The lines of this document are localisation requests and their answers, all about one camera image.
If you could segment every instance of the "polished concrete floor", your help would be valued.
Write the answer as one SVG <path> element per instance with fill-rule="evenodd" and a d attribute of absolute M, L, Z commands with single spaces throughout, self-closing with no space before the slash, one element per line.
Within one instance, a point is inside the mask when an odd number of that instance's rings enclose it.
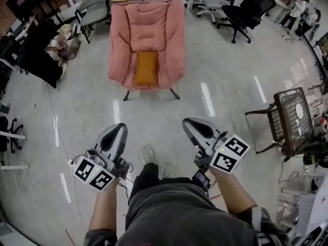
<path fill-rule="evenodd" d="M 23 150 L 9 153 L 9 164 L 31 166 L 0 172 L 0 199 L 16 228 L 41 245 L 68 245 L 67 230 L 75 244 L 82 245 L 96 192 L 76 181 L 80 220 L 67 156 L 83 154 L 102 130 L 119 121 L 129 129 L 124 158 L 134 166 L 132 179 L 142 170 L 139 152 L 144 145 L 154 150 L 161 165 L 171 162 L 175 176 L 191 177 L 197 150 L 182 130 L 186 117 L 207 119 L 251 145 L 236 175 L 276 218 L 280 189 L 286 185 L 278 184 L 282 156 L 277 149 L 255 154 L 255 148 L 272 141 L 269 123 L 266 115 L 246 118 L 244 113 L 266 109 L 274 93 L 292 87 L 302 86 L 313 101 L 319 92 L 307 88 L 320 82 L 314 57 L 305 42 L 286 42 L 281 29 L 266 23 L 249 31 L 251 44 L 238 34 L 233 45 L 233 30 L 217 30 L 208 17 L 196 18 L 195 13 L 186 12 L 186 74 L 174 86 L 181 100 L 166 90 L 132 92 L 123 102 L 126 90 L 107 77 L 109 27 L 105 24 L 97 26 L 90 45 L 81 44 L 58 87 L 49 88 L 52 103 L 44 81 L 32 74 L 12 73 L 3 104 L 10 105 L 10 119 L 16 117 L 24 124 L 27 140 L 21 141 Z M 284 164 L 282 178 L 295 170 L 303 171 L 301 158 Z M 118 187 L 117 192 L 120 235 L 128 205 L 125 190 Z M 224 209 L 219 194 L 217 187 L 210 190 L 212 201 Z"/>

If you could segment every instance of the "orange cushion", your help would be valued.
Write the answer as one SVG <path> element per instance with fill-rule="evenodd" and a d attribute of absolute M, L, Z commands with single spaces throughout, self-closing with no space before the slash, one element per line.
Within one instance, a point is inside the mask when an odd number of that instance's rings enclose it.
<path fill-rule="evenodd" d="M 156 86 L 158 77 L 158 53 L 138 52 L 137 72 L 134 74 L 134 85 Z"/>

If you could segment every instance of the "person's hand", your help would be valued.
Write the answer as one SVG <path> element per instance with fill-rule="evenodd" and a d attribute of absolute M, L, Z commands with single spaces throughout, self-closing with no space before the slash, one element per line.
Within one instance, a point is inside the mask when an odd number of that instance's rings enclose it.
<path fill-rule="evenodd" d="M 112 183 L 110 183 L 110 184 L 109 184 L 105 189 L 103 189 L 102 191 L 104 191 L 104 192 L 110 192 L 110 191 L 112 191 L 113 189 L 116 190 L 116 187 L 117 187 L 118 183 L 119 183 L 119 178 L 116 178 L 116 179 L 114 179 L 114 181 L 113 181 Z"/>
<path fill-rule="evenodd" d="M 229 176 L 228 173 L 225 173 L 225 172 L 223 172 L 221 170 L 218 170 L 218 169 L 215 169 L 213 167 L 210 167 L 209 170 L 214 175 L 215 178 Z"/>

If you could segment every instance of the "standing person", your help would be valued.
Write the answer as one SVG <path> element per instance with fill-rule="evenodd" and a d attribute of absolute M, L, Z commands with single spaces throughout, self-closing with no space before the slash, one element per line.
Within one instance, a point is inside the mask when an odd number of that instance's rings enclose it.
<path fill-rule="evenodd" d="M 296 19 L 300 17 L 301 14 L 305 11 L 307 7 L 306 1 L 308 0 L 301 0 L 301 1 L 292 0 L 292 1 L 295 4 L 294 9 L 290 13 L 288 13 L 280 23 L 278 21 L 275 21 L 275 23 L 280 27 L 285 27 L 287 21 L 290 20 L 290 23 L 286 27 L 288 33 L 292 29 Z"/>
<path fill-rule="evenodd" d="M 270 219 L 242 188 L 234 175 L 210 169 L 228 212 L 216 208 L 204 190 L 189 178 L 172 178 L 173 169 L 162 169 L 149 149 L 141 158 L 145 166 L 132 188 L 126 231 L 116 237 L 116 187 L 118 179 L 97 195 L 84 246 L 290 246 L 287 234 Z"/>
<path fill-rule="evenodd" d="M 52 87 L 57 87 L 57 81 L 62 78 L 67 69 L 67 64 L 61 66 L 57 60 L 46 51 L 55 51 L 56 48 L 49 47 L 51 39 L 58 35 L 56 26 L 52 19 L 37 26 L 24 40 L 18 55 L 17 63 L 20 68 L 27 70 L 35 76 L 43 79 Z"/>
<path fill-rule="evenodd" d="M 308 32 L 311 28 L 313 28 L 316 24 L 320 22 L 321 19 L 321 11 L 319 9 L 315 9 L 315 13 L 309 13 L 303 22 L 303 25 L 300 23 L 298 25 L 298 29 L 295 31 L 296 35 L 301 38 L 306 32 Z"/>

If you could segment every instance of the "white sneaker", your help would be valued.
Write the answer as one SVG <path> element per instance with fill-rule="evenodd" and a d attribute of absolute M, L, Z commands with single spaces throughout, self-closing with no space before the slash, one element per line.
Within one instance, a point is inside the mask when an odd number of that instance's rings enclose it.
<path fill-rule="evenodd" d="M 150 162 L 158 164 L 157 162 L 154 161 L 153 151 L 147 146 L 142 147 L 140 151 L 140 157 L 143 161 L 143 164 L 145 165 Z"/>
<path fill-rule="evenodd" d="M 174 167 L 171 163 L 166 162 L 162 167 L 163 178 L 172 178 L 174 175 Z"/>
<path fill-rule="evenodd" d="M 277 26 L 279 26 L 280 28 L 282 27 L 282 24 L 279 23 L 278 21 L 275 21 L 275 24 L 276 24 Z"/>
<path fill-rule="evenodd" d="M 66 63 L 62 63 L 61 67 L 63 68 L 63 73 L 61 74 L 60 79 L 64 76 L 64 73 L 65 73 L 66 70 L 67 70 L 67 64 L 66 64 Z"/>

